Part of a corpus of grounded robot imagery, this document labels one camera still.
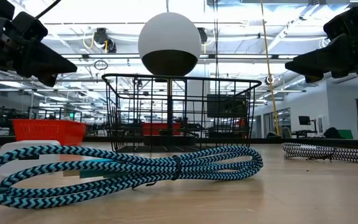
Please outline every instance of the computer monitor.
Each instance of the computer monitor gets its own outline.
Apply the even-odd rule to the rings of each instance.
[[[309,116],[299,116],[299,124],[300,125],[310,125],[310,117]]]

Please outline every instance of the orange plastic basket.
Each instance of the orange plastic basket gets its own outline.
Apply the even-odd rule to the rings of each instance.
[[[78,146],[85,136],[84,123],[47,119],[13,119],[16,141],[56,140],[62,146]]]

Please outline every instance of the black and white braided cable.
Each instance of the black and white braided cable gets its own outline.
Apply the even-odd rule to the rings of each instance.
[[[284,158],[306,157],[308,159],[329,159],[358,163],[358,149],[346,149],[341,147],[314,146],[299,143],[284,143]]]

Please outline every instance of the black cable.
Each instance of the black cable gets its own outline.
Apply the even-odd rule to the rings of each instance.
[[[48,8],[46,8],[44,11],[42,11],[38,16],[36,16],[36,19],[41,18],[43,15],[45,15],[47,12],[49,12],[53,7],[55,7],[61,0],[55,0]]]

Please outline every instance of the ceiling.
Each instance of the ceiling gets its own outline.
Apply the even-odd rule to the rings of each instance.
[[[16,14],[26,11],[32,15],[43,11],[53,2],[52,0],[9,1],[15,5]],[[326,46],[328,41],[323,30],[324,24],[335,15],[358,4],[358,1],[264,0],[264,3],[268,53],[285,57],[304,54]],[[268,75],[268,67],[263,56],[266,48],[260,2],[219,0],[217,9],[214,11],[210,0],[62,0],[40,19],[49,31],[43,43],[54,51],[71,57],[70,60],[77,64],[78,71],[61,75],[59,79],[62,82],[58,82],[55,88],[104,89],[105,84],[95,80],[99,80],[105,73],[150,74],[138,56],[126,58],[125,54],[138,54],[137,39],[144,23],[151,17],[167,11],[183,14],[193,21],[196,27],[205,28],[208,40],[206,46],[200,49],[202,54],[256,55],[255,60],[235,57],[220,60],[219,77],[264,81]],[[218,34],[214,33],[214,19],[219,22]],[[107,28],[109,37],[117,45],[117,55],[122,55],[122,58],[104,58],[103,60],[108,64],[106,70],[95,68],[94,63],[99,60],[97,58],[86,60],[81,56],[76,58],[76,55],[104,53],[103,49],[95,45],[88,48],[91,45],[93,32],[99,27]],[[218,52],[214,41],[215,35],[218,36]],[[292,89],[305,87],[302,76],[285,69],[284,63],[292,57],[294,56],[286,60],[272,60],[270,72],[276,78],[274,83],[276,89],[282,90],[288,86]],[[193,73],[217,77],[215,60],[200,59]],[[0,77],[14,78],[3,72],[0,72]],[[130,83],[130,80],[120,81],[123,88],[127,89],[131,89]],[[23,85],[26,88],[34,85],[37,88],[45,88],[35,82],[23,83]],[[260,88],[267,89],[268,86],[262,85]],[[98,96],[93,97],[97,102],[101,102],[105,95],[103,92],[97,94]],[[259,93],[257,97],[264,99],[264,95]],[[74,96],[72,100],[80,101]]]

